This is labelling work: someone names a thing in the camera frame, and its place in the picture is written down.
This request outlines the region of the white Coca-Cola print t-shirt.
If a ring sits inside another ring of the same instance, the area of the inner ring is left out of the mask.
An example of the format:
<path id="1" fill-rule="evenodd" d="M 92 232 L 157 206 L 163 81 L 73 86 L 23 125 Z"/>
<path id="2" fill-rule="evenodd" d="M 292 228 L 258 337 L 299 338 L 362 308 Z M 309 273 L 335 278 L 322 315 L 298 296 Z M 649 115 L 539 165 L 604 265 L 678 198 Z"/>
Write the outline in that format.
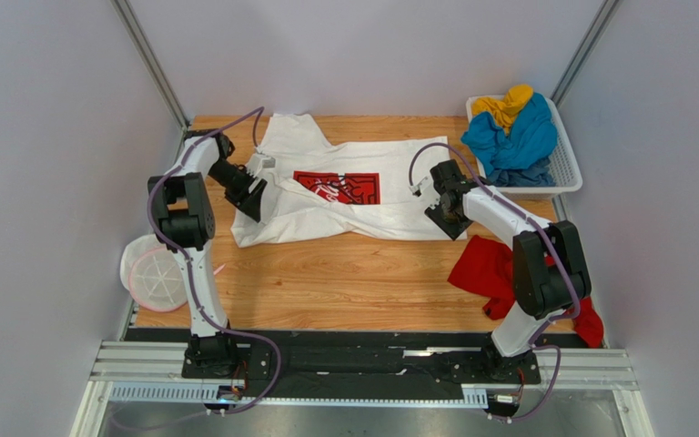
<path id="1" fill-rule="evenodd" d="M 238 212 L 230 231 L 241 248 L 263 243 L 323 239 L 354 232 L 375 239 L 445 240 L 425 216 L 438 195 L 415 197 L 417 184 L 450 160 L 446 137 L 332 145 L 310 115 L 274 115 L 256 153 L 276 167 L 261 221 Z"/>

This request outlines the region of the white mesh laundry bag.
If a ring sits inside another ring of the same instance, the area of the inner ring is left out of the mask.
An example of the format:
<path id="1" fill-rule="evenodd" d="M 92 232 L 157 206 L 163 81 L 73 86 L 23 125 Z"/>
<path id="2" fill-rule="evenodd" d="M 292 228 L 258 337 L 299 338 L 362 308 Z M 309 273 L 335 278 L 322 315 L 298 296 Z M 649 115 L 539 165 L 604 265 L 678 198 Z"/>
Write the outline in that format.
<path id="1" fill-rule="evenodd" d="M 202 250 L 188 248 L 191 261 L 173 252 L 154 234 L 130 242 L 120 263 L 120 279 L 140 306 L 156 312 L 170 312 L 189 304 L 202 307 L 207 315 L 221 320 L 227 317 L 218 298 L 213 267 L 212 242 Z"/>

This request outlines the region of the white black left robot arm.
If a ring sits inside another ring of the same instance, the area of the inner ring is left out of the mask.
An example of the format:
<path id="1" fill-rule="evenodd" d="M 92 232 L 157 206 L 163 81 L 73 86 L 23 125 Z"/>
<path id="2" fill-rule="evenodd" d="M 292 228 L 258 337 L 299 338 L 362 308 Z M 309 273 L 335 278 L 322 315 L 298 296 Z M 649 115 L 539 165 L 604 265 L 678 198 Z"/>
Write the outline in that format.
<path id="1" fill-rule="evenodd" d="M 267 183 L 246 166 L 229 162 L 234 151 L 221 130 L 192 130 L 176 164 L 147 182 L 148 220 L 187 289 L 191 325 L 182 375 L 189 379 L 228 378 L 242 367 L 240 335 L 230 328 L 219 302 L 212 268 L 216 222 L 206 180 L 215 180 L 225 200 L 255 222 L 261 220 Z"/>

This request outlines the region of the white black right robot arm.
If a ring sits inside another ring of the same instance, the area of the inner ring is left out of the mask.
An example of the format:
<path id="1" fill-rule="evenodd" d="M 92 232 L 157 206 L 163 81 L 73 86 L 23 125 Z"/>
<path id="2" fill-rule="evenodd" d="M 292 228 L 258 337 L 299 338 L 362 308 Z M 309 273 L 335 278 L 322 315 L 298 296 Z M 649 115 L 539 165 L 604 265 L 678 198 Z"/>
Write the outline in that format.
<path id="1" fill-rule="evenodd" d="M 466 177 L 455 160 L 437 164 L 430 176 L 438 198 L 425 214 L 441 231 L 456 239 L 479 223 L 512 253 L 514 303 L 481 352 L 483 369 L 500 376 L 531 354 L 551 323 L 580 315 L 592 284 L 579 231 L 568 220 L 533 215 L 482 179 Z"/>

